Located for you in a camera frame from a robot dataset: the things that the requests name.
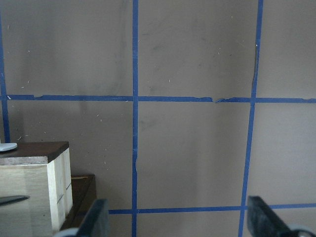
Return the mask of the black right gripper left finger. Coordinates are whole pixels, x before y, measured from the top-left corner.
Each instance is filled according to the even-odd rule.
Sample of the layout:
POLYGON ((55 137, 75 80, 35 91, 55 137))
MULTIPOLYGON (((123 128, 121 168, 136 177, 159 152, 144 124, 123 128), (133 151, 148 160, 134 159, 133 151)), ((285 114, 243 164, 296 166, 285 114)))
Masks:
POLYGON ((77 228, 61 230, 54 237, 108 237, 109 210, 106 199, 96 199, 77 228))

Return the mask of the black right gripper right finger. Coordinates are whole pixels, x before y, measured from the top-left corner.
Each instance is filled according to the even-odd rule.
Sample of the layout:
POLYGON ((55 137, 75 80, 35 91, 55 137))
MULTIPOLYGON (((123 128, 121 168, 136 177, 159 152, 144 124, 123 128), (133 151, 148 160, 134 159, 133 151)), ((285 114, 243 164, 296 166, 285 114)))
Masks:
POLYGON ((247 206, 247 229, 253 237, 315 236, 304 228, 289 228, 259 196, 249 196, 247 206))

